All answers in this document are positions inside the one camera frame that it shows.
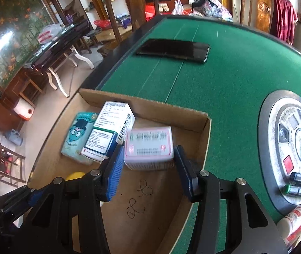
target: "pink and white medicine box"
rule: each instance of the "pink and white medicine box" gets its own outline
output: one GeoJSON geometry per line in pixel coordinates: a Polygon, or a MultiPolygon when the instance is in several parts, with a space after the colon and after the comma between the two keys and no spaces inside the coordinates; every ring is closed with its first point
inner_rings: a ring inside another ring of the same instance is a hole
{"type": "Polygon", "coordinates": [[[132,170],[174,167],[171,127],[133,129],[125,140],[125,164],[132,170]]]}

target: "medicine box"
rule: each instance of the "medicine box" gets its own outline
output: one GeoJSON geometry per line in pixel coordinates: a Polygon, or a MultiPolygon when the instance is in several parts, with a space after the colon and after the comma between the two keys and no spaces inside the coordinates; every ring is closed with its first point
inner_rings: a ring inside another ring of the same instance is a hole
{"type": "Polygon", "coordinates": [[[109,158],[116,145],[123,143],[134,121],[135,117],[127,103],[106,102],[81,154],[98,162],[109,158]]]}
{"type": "Polygon", "coordinates": [[[164,170],[174,166],[171,127],[127,132],[124,161],[132,170],[164,170]]]}
{"type": "Polygon", "coordinates": [[[97,114],[92,112],[79,112],[76,115],[61,149],[63,155],[83,164],[90,165],[93,163],[92,159],[82,156],[80,153],[87,142],[96,119],[97,114]]]}

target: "plastic bag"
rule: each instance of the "plastic bag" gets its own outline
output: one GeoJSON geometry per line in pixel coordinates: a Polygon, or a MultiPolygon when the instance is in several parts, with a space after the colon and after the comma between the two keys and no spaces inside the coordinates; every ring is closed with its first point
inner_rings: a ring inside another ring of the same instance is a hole
{"type": "Polygon", "coordinates": [[[37,40],[40,44],[47,44],[64,28],[64,24],[52,24],[43,28],[37,40]]]}
{"type": "Polygon", "coordinates": [[[180,0],[175,1],[175,8],[172,11],[172,15],[184,15],[183,5],[180,0]]]}
{"type": "Polygon", "coordinates": [[[148,22],[151,20],[155,15],[155,7],[154,6],[145,6],[145,13],[146,13],[146,21],[148,22]]]}
{"type": "Polygon", "coordinates": [[[111,24],[109,20],[95,20],[94,25],[100,27],[101,29],[110,29],[111,24]]]}

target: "chair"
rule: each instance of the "chair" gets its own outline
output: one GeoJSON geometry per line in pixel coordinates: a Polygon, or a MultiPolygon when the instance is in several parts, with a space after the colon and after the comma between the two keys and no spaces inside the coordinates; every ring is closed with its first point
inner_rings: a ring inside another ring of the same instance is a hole
{"type": "MultiPolygon", "coordinates": [[[[252,15],[252,6],[249,9],[249,22],[251,21],[252,15]]],[[[255,28],[262,30],[264,32],[269,32],[270,21],[271,21],[271,12],[273,10],[272,0],[257,0],[256,4],[257,17],[255,28]]],[[[243,24],[245,13],[245,0],[241,0],[241,10],[240,10],[240,23],[243,24]]]]}
{"type": "Polygon", "coordinates": [[[0,144],[0,181],[14,187],[18,187],[19,182],[25,184],[26,181],[23,177],[22,169],[23,161],[25,159],[26,158],[24,156],[19,155],[0,144]],[[13,173],[13,167],[16,167],[16,170],[19,171],[19,177],[13,173]]]}
{"type": "MultiPolygon", "coordinates": [[[[129,1],[130,1],[129,10],[131,16],[131,24],[132,24],[133,31],[135,31],[144,23],[146,23],[146,14],[145,14],[146,0],[129,0],[129,1]]],[[[98,50],[98,52],[101,53],[104,57],[130,35],[130,33],[126,33],[124,35],[120,34],[119,27],[116,23],[111,0],[105,0],[105,2],[107,6],[107,12],[111,23],[111,27],[115,35],[115,40],[107,43],[106,45],[104,45],[102,48],[98,50]]],[[[158,0],[154,0],[154,7],[155,7],[155,15],[160,15],[160,11],[158,8],[158,0]]]]}

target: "red button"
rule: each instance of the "red button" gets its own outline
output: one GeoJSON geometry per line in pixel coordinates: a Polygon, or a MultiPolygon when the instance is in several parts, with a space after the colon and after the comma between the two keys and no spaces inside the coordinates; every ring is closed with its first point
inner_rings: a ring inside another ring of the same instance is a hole
{"type": "Polygon", "coordinates": [[[291,173],[291,171],[293,171],[293,169],[294,169],[294,165],[292,163],[292,159],[290,158],[290,156],[286,157],[283,160],[283,164],[285,165],[287,175],[289,175],[291,173]]]}

